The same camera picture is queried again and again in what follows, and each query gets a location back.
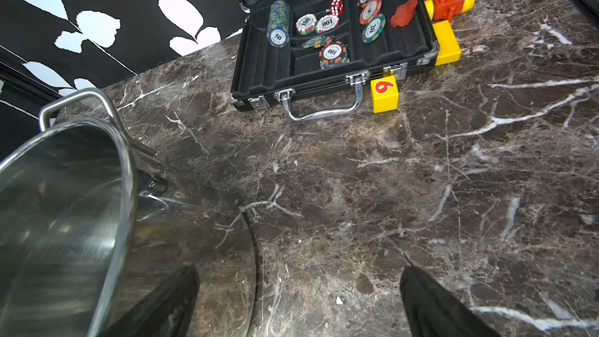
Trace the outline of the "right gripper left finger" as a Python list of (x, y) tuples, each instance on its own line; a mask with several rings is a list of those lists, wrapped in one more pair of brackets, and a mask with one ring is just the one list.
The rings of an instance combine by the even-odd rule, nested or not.
[(173, 272), (101, 336), (186, 336), (200, 279), (193, 265)]

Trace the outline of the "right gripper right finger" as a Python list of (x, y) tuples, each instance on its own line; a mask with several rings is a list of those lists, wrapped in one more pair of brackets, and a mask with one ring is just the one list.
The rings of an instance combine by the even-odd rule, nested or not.
[(413, 336), (499, 335), (422, 268), (404, 268), (400, 292)]

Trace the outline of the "stainless steel pot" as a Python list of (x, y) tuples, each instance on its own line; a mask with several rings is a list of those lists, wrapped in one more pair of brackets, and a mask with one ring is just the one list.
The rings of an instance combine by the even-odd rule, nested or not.
[(112, 101), (84, 89), (45, 107), (41, 132), (1, 164), (1, 334), (96, 336), (108, 324), (141, 197), (167, 181), (137, 167)]

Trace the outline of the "yellow number cube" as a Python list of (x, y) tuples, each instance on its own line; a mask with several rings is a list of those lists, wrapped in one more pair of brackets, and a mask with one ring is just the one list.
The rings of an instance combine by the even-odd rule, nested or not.
[(394, 111), (399, 106), (399, 89), (395, 76), (371, 81), (371, 101), (374, 113)]

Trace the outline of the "orange blue chip stack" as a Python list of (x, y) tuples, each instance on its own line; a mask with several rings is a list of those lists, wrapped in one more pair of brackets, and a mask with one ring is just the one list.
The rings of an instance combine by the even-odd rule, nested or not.
[(348, 48), (342, 42), (332, 42), (319, 52), (319, 65), (321, 69), (341, 66), (349, 62)]

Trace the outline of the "green white poker chip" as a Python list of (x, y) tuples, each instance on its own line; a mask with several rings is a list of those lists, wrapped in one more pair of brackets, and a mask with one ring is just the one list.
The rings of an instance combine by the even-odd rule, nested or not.
[(376, 41), (382, 34), (386, 25), (386, 18), (383, 14), (375, 16), (363, 29), (361, 40), (365, 44)]

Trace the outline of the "red plastic piece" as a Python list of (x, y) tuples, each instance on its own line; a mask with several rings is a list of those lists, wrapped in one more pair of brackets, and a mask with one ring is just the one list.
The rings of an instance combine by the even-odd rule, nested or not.
[(392, 27), (407, 27), (413, 19), (418, 3), (418, 0), (409, 0), (402, 6), (399, 6), (390, 20)]

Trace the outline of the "blue green chip stack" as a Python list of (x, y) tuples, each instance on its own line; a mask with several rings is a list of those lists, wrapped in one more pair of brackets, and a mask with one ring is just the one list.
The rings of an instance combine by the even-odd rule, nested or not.
[(268, 17), (267, 40), (276, 48), (284, 48), (290, 41), (291, 9), (287, 2), (275, 1), (271, 4)]

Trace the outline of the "black poker chip case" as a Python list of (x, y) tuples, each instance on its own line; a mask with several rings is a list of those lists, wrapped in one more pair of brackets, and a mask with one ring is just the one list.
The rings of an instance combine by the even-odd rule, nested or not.
[[(409, 0), (343, 0), (343, 14), (329, 13), (332, 0), (281, 0), (291, 9), (290, 41), (284, 48), (267, 40), (271, 4), (279, 0), (239, 0), (246, 12), (229, 95), (240, 112), (280, 105), (292, 115), (292, 103), (341, 90), (353, 90), (362, 102), (369, 81), (384, 76), (403, 79), (431, 70), (440, 50), (424, 0), (418, 0), (407, 27), (393, 28), (396, 9)], [(381, 36), (370, 44), (363, 29), (378, 14), (386, 18)], [(348, 48), (349, 62), (321, 69), (319, 52), (332, 42)]]

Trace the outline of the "red translucent die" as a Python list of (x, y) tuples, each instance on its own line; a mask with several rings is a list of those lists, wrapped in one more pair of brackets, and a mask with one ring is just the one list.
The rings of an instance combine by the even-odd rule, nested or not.
[(336, 17), (340, 17), (343, 14), (343, 7), (343, 0), (332, 0), (329, 6), (329, 13)]

